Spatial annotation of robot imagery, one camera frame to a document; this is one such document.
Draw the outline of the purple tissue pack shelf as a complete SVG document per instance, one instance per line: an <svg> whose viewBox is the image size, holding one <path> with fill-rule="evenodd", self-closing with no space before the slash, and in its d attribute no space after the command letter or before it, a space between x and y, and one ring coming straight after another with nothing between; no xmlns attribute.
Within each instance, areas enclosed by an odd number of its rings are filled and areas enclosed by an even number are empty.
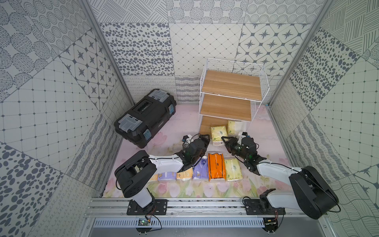
<svg viewBox="0 0 379 237"><path fill-rule="evenodd" d="M158 174L159 182L175 182L176 178L177 178L176 172L165 172L165 173Z"/></svg>
<svg viewBox="0 0 379 237"><path fill-rule="evenodd" d="M198 163L193 168L193 180L208 180L209 174L208 174L208 158L204 156L201 158Z"/></svg>

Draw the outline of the yellow tissue pack shelf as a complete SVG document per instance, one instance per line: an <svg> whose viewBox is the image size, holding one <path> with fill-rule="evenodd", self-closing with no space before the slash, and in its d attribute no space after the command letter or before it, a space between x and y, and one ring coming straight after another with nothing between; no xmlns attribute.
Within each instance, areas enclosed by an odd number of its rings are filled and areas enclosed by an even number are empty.
<svg viewBox="0 0 379 237"><path fill-rule="evenodd" d="M176 176L176 179L179 180L179 181L190 181L192 180L192 176L193 176L193 169L190 168L186 171L183 171L183 172L178 172L177 173L177 176Z"/></svg>
<svg viewBox="0 0 379 237"><path fill-rule="evenodd" d="M159 175L158 174L154 174L150 179L149 179L149 183L154 183L154 182L157 182L158 181L158 178L159 178Z"/></svg>

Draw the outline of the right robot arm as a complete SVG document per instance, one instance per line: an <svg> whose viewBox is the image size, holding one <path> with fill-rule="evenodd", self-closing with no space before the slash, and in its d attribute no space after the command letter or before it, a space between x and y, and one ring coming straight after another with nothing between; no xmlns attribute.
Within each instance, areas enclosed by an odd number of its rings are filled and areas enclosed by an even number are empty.
<svg viewBox="0 0 379 237"><path fill-rule="evenodd" d="M223 136L222 141L228 152L251 173L291 187L289 191L268 189L260 194L259 200L243 198L248 215L278 216L284 215L286 209L295 209L317 220L328 212L341 212L337 195L314 167L290 167L268 161L258 154L259 145L247 133L241 139Z"/></svg>

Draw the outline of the green tissue pack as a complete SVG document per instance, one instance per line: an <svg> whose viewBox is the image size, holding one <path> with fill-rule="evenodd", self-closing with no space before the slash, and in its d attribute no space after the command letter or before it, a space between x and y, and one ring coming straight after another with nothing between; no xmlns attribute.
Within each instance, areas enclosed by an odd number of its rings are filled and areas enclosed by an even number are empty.
<svg viewBox="0 0 379 237"><path fill-rule="evenodd" d="M238 181L243 179L242 171L240 168L240 162L237 158L226 158L226 180L229 182Z"/></svg>
<svg viewBox="0 0 379 237"><path fill-rule="evenodd" d="M211 127L211 138L214 146L222 146L224 144L222 137L228 137L227 128L225 126Z"/></svg>
<svg viewBox="0 0 379 237"><path fill-rule="evenodd" d="M239 137L243 132L246 131L246 122L229 120L227 125L228 136Z"/></svg>

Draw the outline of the orange tissue pack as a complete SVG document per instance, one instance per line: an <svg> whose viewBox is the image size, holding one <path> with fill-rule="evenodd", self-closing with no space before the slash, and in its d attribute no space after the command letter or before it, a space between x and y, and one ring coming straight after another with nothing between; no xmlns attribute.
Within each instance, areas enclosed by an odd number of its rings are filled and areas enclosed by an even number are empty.
<svg viewBox="0 0 379 237"><path fill-rule="evenodd" d="M211 183L226 181L226 167L223 154L208 154L208 176Z"/></svg>

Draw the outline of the purple tissue pack top shelf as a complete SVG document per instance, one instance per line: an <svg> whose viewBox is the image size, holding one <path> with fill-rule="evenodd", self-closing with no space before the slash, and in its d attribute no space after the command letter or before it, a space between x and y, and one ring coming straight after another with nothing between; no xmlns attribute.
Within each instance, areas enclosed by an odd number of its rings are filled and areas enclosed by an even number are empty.
<svg viewBox="0 0 379 237"><path fill-rule="evenodd" d="M159 182L175 182L176 178L177 178L176 172L165 172L165 173L158 174Z"/></svg>

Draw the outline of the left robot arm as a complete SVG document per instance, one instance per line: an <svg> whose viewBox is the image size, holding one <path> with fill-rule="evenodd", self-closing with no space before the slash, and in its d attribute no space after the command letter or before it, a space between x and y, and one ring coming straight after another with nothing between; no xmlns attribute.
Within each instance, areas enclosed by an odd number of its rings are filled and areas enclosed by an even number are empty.
<svg viewBox="0 0 379 237"><path fill-rule="evenodd" d="M197 136L189 143L183 140L182 150L171 156L158 157L148 155L145 150L138 151L115 170L116 187L140 208L152 206L155 198L148 190L147 183L155 174L184 172L194 168L205 155L210 136Z"/></svg>

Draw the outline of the yellow tissue pack top shelf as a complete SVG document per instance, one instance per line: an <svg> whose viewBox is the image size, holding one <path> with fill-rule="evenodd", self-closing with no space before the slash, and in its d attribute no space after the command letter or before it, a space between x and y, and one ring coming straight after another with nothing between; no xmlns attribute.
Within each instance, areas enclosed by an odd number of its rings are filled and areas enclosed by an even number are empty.
<svg viewBox="0 0 379 237"><path fill-rule="evenodd" d="M154 183L154 182L157 182L158 181L158 178L159 178L159 175L158 174L154 174L150 179L149 179L149 183Z"/></svg>

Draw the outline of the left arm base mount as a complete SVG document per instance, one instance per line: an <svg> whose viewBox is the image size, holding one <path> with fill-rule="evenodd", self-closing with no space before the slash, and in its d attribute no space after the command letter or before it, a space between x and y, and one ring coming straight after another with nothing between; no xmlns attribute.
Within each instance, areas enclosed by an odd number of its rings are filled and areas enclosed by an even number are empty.
<svg viewBox="0 0 379 237"><path fill-rule="evenodd" d="M166 215L167 206L167 199L154 199L150 204L143 208L136 201L131 200L128 205L127 215Z"/></svg>

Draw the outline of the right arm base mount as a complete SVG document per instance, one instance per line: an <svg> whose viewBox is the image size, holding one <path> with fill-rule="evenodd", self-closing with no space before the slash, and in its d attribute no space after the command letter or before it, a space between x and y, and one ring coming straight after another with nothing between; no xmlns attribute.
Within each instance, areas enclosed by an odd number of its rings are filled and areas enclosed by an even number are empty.
<svg viewBox="0 0 379 237"><path fill-rule="evenodd" d="M284 215L286 211L284 208L273 207L268 201L268 194L276 189L269 189L263 192L259 199L252 199L249 197L242 198L242 204L245 207L247 215Z"/></svg>

